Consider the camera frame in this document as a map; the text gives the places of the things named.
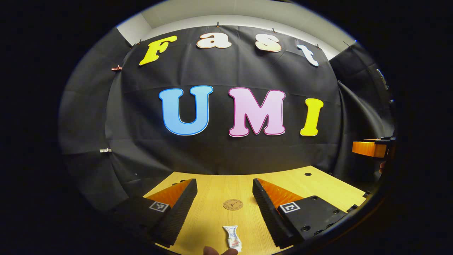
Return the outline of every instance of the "white squeeze tube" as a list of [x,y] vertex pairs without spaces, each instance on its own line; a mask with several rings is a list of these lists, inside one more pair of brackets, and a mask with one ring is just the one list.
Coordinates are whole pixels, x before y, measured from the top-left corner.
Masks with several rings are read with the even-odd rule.
[[241,252],[242,249],[242,242],[236,234],[237,226],[224,226],[228,232],[228,245],[230,248],[236,249],[238,252]]

